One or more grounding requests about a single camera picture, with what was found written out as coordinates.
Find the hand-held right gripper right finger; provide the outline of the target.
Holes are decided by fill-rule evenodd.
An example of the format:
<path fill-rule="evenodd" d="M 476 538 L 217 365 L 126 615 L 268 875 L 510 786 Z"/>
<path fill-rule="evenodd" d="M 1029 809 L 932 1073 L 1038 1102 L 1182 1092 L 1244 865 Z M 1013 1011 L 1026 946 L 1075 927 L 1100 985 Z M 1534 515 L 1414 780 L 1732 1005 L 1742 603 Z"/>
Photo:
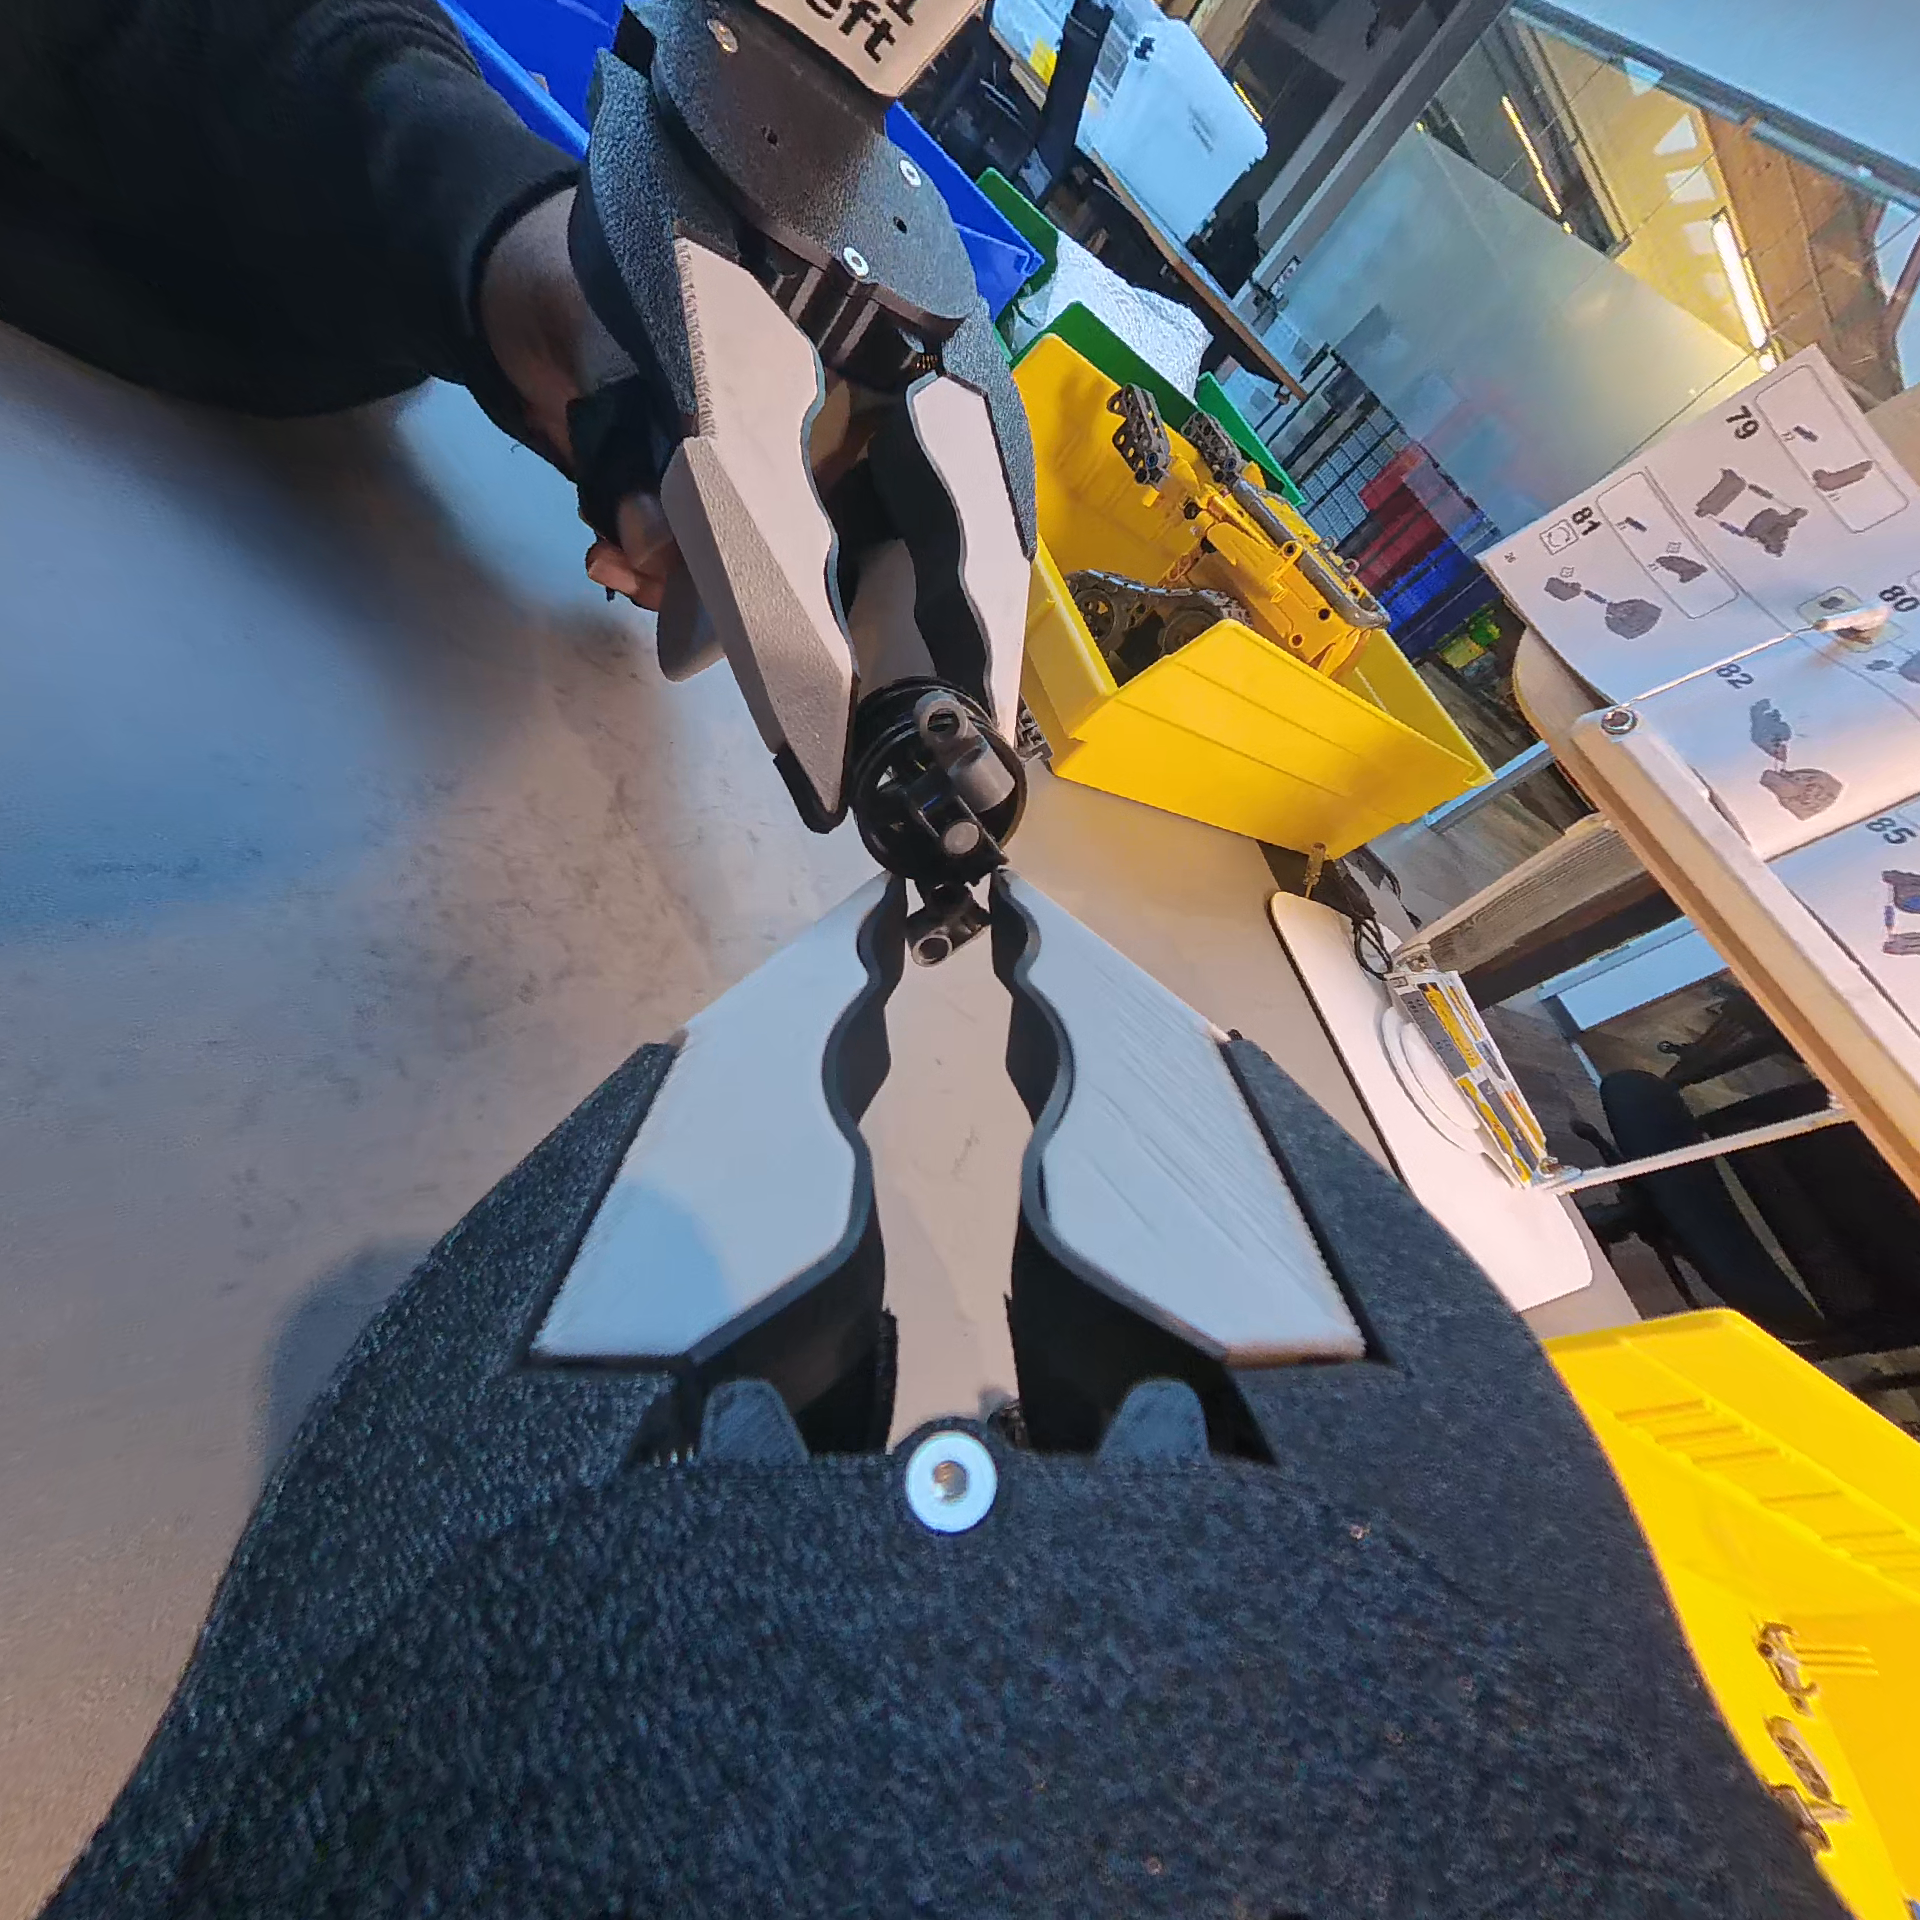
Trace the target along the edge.
<path fill-rule="evenodd" d="M 1208 1361 L 1361 1357 L 1228 1030 L 1010 870 L 993 878 L 993 961 L 1040 1251 Z"/>

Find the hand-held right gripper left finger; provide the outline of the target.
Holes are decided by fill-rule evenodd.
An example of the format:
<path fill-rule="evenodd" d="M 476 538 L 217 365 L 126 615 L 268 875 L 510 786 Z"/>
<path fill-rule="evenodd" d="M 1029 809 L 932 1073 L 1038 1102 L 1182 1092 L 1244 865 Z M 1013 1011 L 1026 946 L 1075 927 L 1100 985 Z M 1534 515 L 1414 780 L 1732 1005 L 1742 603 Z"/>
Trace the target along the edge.
<path fill-rule="evenodd" d="M 860 1125 L 891 1068 L 906 887 L 874 878 L 689 1019 L 533 1353 L 853 1364 L 882 1244 Z"/>

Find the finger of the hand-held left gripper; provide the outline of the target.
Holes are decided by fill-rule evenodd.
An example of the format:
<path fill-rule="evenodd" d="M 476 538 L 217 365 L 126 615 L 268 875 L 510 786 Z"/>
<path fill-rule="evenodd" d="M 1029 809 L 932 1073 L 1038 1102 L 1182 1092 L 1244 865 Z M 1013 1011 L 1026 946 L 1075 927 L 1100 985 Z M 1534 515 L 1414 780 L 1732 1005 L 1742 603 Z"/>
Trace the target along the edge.
<path fill-rule="evenodd" d="M 1013 725 L 1022 699 L 1030 557 L 987 402 L 936 374 L 908 401 L 909 550 L 920 622 L 948 681 Z"/>
<path fill-rule="evenodd" d="M 803 823 L 832 833 L 849 811 L 858 669 L 810 462 L 822 361 L 734 260 L 678 237 L 675 265 L 696 410 L 662 509 Z"/>

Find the black toy wheel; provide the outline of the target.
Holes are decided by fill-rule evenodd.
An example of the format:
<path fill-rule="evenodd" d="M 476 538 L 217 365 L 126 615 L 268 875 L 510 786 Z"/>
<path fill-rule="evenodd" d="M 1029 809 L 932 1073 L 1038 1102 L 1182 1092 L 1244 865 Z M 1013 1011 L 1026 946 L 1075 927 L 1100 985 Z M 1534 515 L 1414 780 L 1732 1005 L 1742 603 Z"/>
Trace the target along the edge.
<path fill-rule="evenodd" d="M 864 847 L 929 897 L 1005 865 L 1025 764 L 965 691 L 898 679 L 854 705 L 845 798 Z"/>

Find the grey desk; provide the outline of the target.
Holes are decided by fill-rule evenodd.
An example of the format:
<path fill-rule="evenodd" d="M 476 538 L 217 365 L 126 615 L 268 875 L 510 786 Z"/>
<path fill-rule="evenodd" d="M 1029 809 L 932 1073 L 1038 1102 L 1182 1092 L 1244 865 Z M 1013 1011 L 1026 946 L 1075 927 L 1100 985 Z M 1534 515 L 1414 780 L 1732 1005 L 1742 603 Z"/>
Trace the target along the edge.
<path fill-rule="evenodd" d="M 5 1916 L 1641 1916 L 1619 1739 L 1301 1462 L 1016 1395 L 979 945 L 868 1116 L 870 1454 L 529 1364 L 669 1041 L 868 875 L 452 393 L 229 423 L 5 339 Z"/>

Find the person's left hand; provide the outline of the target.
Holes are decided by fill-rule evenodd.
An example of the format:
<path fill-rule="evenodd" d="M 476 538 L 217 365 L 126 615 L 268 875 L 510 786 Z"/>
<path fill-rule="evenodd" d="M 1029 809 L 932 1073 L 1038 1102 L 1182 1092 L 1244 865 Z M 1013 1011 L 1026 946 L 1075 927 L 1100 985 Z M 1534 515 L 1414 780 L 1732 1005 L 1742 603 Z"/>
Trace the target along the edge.
<path fill-rule="evenodd" d="M 594 317 L 569 260 L 566 187 L 526 211 L 497 239 L 477 284 L 477 323 L 504 377 L 518 397 L 524 442 L 566 478 L 579 462 L 569 410 L 593 385 Z M 597 534 L 587 579 L 635 609 L 658 613 L 682 562 L 656 497 L 635 494 L 617 509 L 617 534 Z"/>

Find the green storage bin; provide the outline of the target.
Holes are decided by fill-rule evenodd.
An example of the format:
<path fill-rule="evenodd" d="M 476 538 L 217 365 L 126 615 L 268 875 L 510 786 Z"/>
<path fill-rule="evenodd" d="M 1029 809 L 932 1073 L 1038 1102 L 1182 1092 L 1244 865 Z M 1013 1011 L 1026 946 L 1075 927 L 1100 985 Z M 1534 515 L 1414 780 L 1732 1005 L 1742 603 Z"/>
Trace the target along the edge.
<path fill-rule="evenodd" d="M 1211 415 L 1292 508 L 1306 506 L 1216 374 L 1203 370 L 1211 339 L 1189 307 L 1112 273 L 997 169 L 981 171 L 977 185 L 1022 239 L 1040 252 L 1040 265 L 998 313 L 998 332 L 1016 361 L 1038 341 L 1061 339 L 1108 381 L 1153 391 L 1173 427 L 1186 425 L 1196 411 Z"/>

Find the white foam block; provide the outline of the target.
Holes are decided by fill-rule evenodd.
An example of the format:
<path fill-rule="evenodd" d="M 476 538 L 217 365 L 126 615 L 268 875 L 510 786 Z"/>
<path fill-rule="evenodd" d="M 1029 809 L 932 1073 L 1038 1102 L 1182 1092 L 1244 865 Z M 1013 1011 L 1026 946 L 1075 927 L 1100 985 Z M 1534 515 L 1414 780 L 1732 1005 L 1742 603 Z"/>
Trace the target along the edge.
<path fill-rule="evenodd" d="M 1075 350 L 1108 370 L 1118 385 L 1148 385 L 1140 372 L 1114 372 L 1112 361 L 1093 351 L 1093 348 L 1107 351 L 1102 343 L 1112 339 L 1149 367 L 1171 393 L 1196 401 L 1196 387 L 1204 372 L 1203 358 L 1211 348 L 1204 319 L 1186 305 L 1118 277 L 1067 233 L 1057 230 L 1053 239 L 1052 274 L 1022 299 L 1034 337 L 1069 329 Z"/>

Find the yellow toy tracked vehicle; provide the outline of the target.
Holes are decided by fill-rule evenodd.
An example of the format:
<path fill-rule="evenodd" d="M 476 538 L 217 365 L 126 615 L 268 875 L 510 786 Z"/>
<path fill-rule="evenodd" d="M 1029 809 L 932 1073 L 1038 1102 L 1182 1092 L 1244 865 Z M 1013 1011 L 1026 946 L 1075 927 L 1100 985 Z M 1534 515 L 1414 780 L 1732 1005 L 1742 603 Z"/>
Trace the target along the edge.
<path fill-rule="evenodd" d="M 1237 625 L 1282 655 L 1338 679 L 1387 615 L 1340 556 L 1251 478 L 1219 421 L 1168 427 L 1149 388 L 1108 396 L 1118 469 L 1069 483 L 1100 530 L 1057 546 L 1077 615 L 1118 684 Z"/>

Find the yellow printed leaflet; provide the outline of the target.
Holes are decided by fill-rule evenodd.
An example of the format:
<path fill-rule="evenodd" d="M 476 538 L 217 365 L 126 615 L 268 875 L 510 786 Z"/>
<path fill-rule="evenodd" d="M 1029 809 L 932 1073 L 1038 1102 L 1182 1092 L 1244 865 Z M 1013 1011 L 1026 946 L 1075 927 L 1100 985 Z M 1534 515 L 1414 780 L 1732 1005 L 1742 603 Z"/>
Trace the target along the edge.
<path fill-rule="evenodd" d="M 1390 966 L 1382 985 L 1472 1116 L 1493 1161 L 1516 1187 L 1549 1187 L 1561 1164 L 1460 973 L 1414 951 L 1412 961 Z"/>

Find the yellow storage bin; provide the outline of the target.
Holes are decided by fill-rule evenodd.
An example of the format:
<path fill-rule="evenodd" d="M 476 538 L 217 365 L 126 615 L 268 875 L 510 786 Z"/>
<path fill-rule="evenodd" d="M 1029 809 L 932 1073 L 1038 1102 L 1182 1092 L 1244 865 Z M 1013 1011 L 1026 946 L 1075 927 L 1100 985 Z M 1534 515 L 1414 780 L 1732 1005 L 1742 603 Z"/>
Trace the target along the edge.
<path fill-rule="evenodd" d="M 1118 385 L 1061 339 L 1016 361 L 1038 459 L 1040 546 L 1025 705 L 1058 778 L 1273 847 L 1344 858 L 1491 781 L 1392 634 L 1338 679 L 1225 625 L 1118 684 L 1077 615 L 1057 546 L 1100 530 L 1067 499 L 1118 469 Z"/>
<path fill-rule="evenodd" d="M 1852 1819 L 1813 1858 L 1853 1916 L 1917 1905 L 1917 1446 L 1728 1309 L 1549 1337 L 1648 1539 L 1697 1666 L 1766 1786 L 1755 1653 L 1787 1623 Z"/>

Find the white storage box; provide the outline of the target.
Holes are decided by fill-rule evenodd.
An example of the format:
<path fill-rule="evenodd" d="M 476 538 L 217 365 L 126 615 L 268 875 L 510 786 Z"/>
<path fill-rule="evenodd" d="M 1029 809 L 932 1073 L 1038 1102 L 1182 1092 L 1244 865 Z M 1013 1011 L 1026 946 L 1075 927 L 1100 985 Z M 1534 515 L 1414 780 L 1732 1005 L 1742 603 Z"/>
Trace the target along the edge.
<path fill-rule="evenodd" d="M 1077 147 L 1189 245 L 1257 167 L 1267 135 L 1190 26 L 1156 5 L 1112 3 Z"/>

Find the stack of coloured crates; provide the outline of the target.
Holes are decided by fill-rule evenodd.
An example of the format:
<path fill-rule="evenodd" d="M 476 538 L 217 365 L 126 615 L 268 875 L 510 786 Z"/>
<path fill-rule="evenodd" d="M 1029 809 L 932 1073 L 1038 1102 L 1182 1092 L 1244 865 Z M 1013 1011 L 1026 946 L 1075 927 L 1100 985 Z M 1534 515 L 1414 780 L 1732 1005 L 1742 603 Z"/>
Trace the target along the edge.
<path fill-rule="evenodd" d="M 1412 663 L 1498 617 L 1480 557 L 1498 539 L 1482 506 L 1333 350 L 1302 372 L 1282 463 L 1315 530 L 1352 565 Z"/>

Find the white booklet stand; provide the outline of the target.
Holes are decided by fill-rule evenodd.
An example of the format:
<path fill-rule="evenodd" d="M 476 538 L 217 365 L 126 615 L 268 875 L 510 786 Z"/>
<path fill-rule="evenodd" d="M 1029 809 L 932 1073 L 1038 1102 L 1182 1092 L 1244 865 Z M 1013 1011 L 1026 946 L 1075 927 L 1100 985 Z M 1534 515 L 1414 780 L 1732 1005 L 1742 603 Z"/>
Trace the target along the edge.
<path fill-rule="evenodd" d="M 1645 719 L 1610 727 L 1593 687 L 1536 630 L 1521 637 L 1513 681 L 1558 767 L 1916 1193 L 1916 1022 L 1753 852 Z"/>

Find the white instruction booklet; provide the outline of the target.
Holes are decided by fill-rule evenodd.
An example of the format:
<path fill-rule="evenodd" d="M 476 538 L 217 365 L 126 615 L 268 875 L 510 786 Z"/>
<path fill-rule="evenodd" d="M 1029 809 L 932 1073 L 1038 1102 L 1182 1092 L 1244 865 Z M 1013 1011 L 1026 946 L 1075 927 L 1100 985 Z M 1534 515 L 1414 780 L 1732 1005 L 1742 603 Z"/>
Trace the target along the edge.
<path fill-rule="evenodd" d="M 1821 350 L 1480 565 L 1916 1022 L 1916 479 Z"/>

